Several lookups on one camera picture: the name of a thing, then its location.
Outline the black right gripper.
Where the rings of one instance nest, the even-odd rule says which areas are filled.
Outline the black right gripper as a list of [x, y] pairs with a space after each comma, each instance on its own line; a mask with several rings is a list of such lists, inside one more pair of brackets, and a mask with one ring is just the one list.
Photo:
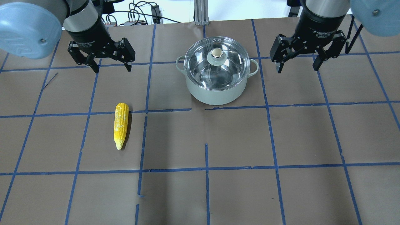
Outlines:
[[[291, 49], [299, 54], [313, 53], [316, 50], [317, 56], [312, 65], [315, 71], [329, 58], [337, 58], [347, 44], [347, 37], [343, 31], [338, 30], [344, 17], [322, 17], [310, 9], [304, 9], [293, 36], [279, 34], [271, 47], [270, 58], [276, 65], [277, 73], [282, 72], [287, 61], [285, 58], [292, 53]], [[328, 44], [331, 44], [330, 47], [324, 50]]]

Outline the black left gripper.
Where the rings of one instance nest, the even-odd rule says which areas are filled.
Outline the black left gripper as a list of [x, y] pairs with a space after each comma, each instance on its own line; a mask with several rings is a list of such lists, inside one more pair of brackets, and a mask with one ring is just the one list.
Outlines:
[[132, 71], [136, 53], [129, 40], [125, 37], [118, 42], [112, 40], [102, 21], [96, 21], [83, 31], [66, 31], [72, 38], [68, 52], [76, 64], [88, 66], [99, 73], [99, 65], [95, 59], [111, 58], [122, 62], [128, 72]]

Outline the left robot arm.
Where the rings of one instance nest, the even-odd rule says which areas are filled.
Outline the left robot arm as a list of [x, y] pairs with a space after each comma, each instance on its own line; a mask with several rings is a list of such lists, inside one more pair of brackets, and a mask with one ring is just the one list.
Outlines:
[[112, 40], [102, 21], [114, 12], [114, 0], [2, 0], [1, 49], [18, 57], [42, 59], [52, 52], [64, 28], [68, 53], [78, 65], [99, 72], [96, 58], [122, 62], [127, 71], [135, 51], [127, 38]]

